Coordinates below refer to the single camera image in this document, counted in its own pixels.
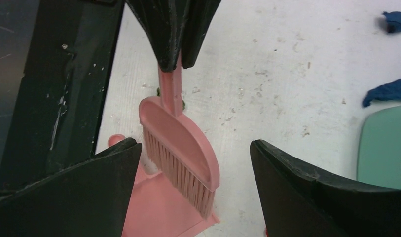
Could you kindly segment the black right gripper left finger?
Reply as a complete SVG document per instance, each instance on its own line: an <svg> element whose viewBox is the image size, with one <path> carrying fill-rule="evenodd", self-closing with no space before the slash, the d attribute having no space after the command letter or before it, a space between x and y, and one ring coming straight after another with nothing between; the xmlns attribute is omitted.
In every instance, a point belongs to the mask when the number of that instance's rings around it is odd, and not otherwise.
<svg viewBox="0 0 401 237"><path fill-rule="evenodd" d="M133 138L17 190L0 190L0 237L119 237L142 145Z"/></svg>

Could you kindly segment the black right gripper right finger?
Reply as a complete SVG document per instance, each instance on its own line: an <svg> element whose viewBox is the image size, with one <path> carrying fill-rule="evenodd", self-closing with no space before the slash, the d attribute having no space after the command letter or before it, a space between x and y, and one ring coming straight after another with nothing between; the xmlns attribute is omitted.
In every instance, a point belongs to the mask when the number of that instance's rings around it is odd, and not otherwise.
<svg viewBox="0 0 401 237"><path fill-rule="evenodd" d="M265 140L250 156L270 237L401 237L401 190L365 184Z"/></svg>

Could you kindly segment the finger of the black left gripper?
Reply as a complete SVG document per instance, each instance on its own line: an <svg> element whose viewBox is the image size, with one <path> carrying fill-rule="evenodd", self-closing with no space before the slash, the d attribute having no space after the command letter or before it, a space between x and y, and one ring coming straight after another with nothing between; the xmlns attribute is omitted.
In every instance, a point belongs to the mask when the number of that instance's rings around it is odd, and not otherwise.
<svg viewBox="0 0 401 237"><path fill-rule="evenodd" d="M191 0L182 37L182 66L194 66L221 0Z"/></svg>
<svg viewBox="0 0 401 237"><path fill-rule="evenodd" d="M145 31L160 69L176 68L182 37L180 0L128 0L126 2Z"/></svg>

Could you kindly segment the pink dustpan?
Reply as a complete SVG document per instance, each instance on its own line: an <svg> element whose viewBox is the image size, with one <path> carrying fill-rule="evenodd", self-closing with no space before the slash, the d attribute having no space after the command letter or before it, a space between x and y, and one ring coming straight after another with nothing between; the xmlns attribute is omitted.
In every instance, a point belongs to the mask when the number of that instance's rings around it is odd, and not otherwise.
<svg viewBox="0 0 401 237"><path fill-rule="evenodd" d="M148 159L142 136L137 138L142 152L129 201L122 236L124 237L194 237L218 224L209 212L204 217L202 196L206 189L195 191L176 188Z"/></svg>

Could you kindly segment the pink hand brush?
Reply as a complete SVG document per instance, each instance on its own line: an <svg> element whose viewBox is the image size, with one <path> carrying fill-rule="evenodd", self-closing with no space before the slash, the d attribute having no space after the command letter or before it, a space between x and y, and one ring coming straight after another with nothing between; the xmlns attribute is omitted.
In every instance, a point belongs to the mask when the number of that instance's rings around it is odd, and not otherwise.
<svg viewBox="0 0 401 237"><path fill-rule="evenodd" d="M161 96L144 98L139 104L148 158L176 188L195 191L202 196L204 217L213 211L220 185L217 156L204 132L182 110L182 63L177 60L172 72L158 71Z"/></svg>

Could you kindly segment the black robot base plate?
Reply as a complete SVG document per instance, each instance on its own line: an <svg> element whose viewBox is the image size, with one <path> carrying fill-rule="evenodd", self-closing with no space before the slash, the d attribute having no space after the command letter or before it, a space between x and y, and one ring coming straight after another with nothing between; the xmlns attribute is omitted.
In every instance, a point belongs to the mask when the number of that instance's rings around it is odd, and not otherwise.
<svg viewBox="0 0 401 237"><path fill-rule="evenodd" d="M0 0L0 197L95 155L124 6Z"/></svg>

